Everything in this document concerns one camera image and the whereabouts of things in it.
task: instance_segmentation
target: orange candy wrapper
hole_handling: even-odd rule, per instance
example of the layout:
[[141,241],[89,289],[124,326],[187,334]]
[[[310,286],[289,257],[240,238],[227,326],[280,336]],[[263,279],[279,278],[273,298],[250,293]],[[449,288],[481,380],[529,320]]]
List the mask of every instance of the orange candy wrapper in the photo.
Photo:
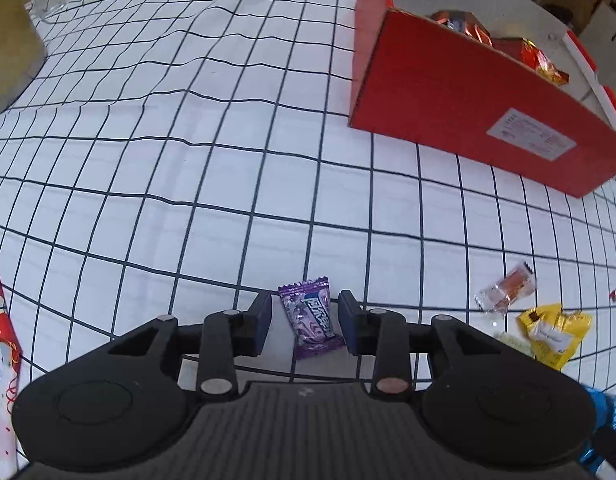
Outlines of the orange candy wrapper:
[[521,61],[539,75],[557,86],[568,84],[570,76],[559,70],[532,41],[526,38],[495,38],[492,46],[496,50]]

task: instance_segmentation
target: red foil candy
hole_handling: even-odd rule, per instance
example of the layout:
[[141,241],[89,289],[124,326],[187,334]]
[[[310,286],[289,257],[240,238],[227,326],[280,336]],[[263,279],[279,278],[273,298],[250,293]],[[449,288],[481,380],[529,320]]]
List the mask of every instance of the red foil candy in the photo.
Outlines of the red foil candy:
[[464,10],[438,10],[430,19],[466,36],[470,36],[480,43],[492,46],[490,33],[472,12],[465,12]]
[[568,84],[570,76],[559,70],[532,41],[526,38],[494,38],[492,46],[521,61],[557,86]]

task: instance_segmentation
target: yellow snack bag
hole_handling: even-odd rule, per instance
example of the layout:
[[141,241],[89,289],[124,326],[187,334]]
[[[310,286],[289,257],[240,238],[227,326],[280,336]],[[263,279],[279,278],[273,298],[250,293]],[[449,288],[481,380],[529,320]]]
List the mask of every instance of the yellow snack bag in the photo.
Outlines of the yellow snack bag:
[[560,303],[530,308],[517,320],[537,360],[555,370],[574,355],[592,324],[592,316],[581,311],[564,314]]

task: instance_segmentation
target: white tablecloth with black grid lines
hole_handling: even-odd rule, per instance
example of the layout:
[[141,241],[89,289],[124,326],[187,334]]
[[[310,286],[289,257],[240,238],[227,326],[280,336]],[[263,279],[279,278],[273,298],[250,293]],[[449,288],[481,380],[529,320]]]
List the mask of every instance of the white tablecloth with black grid lines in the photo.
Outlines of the white tablecloth with black grid lines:
[[[564,371],[616,394],[616,179],[576,200],[348,128],[354,5],[69,0],[37,24],[48,60],[0,115],[0,273],[22,387],[159,314],[198,323],[323,275],[334,298],[479,325],[472,295],[525,260],[539,289],[514,310],[593,314]],[[292,347],[275,297],[240,383],[371,376],[372,358],[295,362]],[[426,361],[413,367],[427,386]],[[194,371],[186,360],[182,386]]]

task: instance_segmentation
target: candy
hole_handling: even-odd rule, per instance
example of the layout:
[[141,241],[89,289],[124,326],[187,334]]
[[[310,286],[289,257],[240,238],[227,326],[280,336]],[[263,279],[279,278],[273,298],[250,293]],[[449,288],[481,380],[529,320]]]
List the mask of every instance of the candy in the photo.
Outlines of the candy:
[[504,343],[504,345],[508,345],[511,348],[520,351],[522,354],[526,354],[528,357],[534,357],[533,348],[525,339],[516,337],[508,332],[499,334],[496,339]]
[[536,359],[555,370],[561,370],[575,355],[592,325],[590,314],[581,310],[564,314],[560,303],[530,308],[517,320]]
[[464,10],[439,10],[431,15],[431,20],[451,30],[461,32],[474,40],[492,46],[490,33],[472,12]]
[[328,278],[279,287],[279,296],[296,336],[294,356],[305,359],[344,346],[330,320]]
[[504,278],[477,292],[474,300],[484,312],[496,311],[505,315],[512,303],[530,296],[536,289],[533,271],[522,262]]
[[526,38],[496,38],[492,40],[492,46],[514,57],[557,86],[568,84],[570,80],[567,73],[559,70],[536,44]]

